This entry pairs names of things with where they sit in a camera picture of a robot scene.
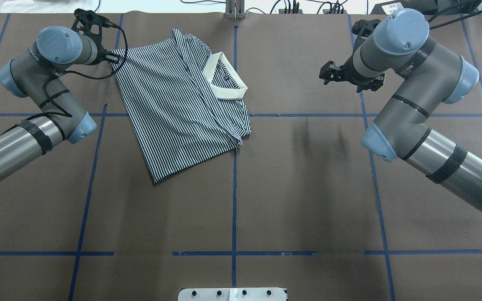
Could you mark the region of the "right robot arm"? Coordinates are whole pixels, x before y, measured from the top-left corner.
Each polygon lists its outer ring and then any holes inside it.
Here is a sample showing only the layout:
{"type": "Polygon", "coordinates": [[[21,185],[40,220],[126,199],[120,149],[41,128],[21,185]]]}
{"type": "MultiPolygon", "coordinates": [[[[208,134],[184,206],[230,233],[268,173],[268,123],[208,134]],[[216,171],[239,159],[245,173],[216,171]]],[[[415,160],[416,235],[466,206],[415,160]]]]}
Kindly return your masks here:
{"type": "Polygon", "coordinates": [[[402,159],[482,212],[482,159],[426,125],[438,105],[454,104],[474,89],[477,68],[432,38],[424,15],[413,8],[360,20],[351,31],[351,56],[320,69],[325,84],[350,82],[360,93],[377,91],[387,70],[403,78],[361,144],[386,162],[402,159]]]}

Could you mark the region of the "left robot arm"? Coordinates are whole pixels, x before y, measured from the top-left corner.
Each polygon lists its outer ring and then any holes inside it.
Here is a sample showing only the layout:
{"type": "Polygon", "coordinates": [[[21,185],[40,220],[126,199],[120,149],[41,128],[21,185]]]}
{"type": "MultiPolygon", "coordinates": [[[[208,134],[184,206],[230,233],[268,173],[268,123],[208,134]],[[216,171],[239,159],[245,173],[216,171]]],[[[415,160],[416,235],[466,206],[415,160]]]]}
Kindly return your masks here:
{"type": "Polygon", "coordinates": [[[78,143],[96,130],[96,122],[61,77],[75,64],[121,59],[84,33],[48,26],[27,51],[0,69],[0,82],[7,90],[16,97],[31,98],[41,110],[0,135],[0,182],[59,143],[78,143]]]}

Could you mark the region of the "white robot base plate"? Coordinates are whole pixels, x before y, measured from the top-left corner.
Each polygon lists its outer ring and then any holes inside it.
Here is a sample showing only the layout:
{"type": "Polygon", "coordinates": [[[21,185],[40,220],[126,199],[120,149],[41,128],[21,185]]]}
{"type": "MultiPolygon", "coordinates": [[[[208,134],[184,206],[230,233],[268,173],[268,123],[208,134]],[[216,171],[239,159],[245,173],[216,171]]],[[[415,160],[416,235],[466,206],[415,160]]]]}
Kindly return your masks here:
{"type": "Polygon", "coordinates": [[[178,301],[287,301],[287,289],[280,287],[186,288],[178,301]]]}

